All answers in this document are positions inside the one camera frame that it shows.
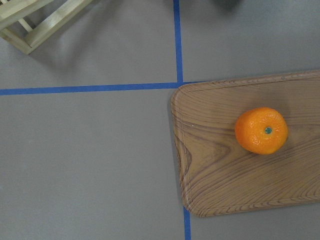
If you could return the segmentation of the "orange mandarin fruit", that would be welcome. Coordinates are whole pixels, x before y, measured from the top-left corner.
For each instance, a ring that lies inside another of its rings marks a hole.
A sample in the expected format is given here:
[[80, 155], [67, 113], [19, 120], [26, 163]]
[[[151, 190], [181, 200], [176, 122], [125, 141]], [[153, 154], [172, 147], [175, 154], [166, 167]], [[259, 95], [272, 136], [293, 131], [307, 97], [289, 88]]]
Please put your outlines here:
[[245, 150], [270, 155], [286, 143], [289, 130], [284, 117], [278, 111], [259, 107], [239, 116], [234, 133], [237, 142]]

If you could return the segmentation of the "brown wood-grain tray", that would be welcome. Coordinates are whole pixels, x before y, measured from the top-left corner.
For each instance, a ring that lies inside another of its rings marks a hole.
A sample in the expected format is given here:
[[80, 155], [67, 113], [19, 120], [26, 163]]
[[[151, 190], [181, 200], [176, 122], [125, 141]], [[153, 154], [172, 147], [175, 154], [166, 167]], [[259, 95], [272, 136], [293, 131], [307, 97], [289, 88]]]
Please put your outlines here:
[[[249, 152], [235, 137], [244, 112], [270, 107], [288, 125], [284, 146]], [[186, 84], [171, 99], [182, 202], [199, 217], [318, 202], [320, 73]]]

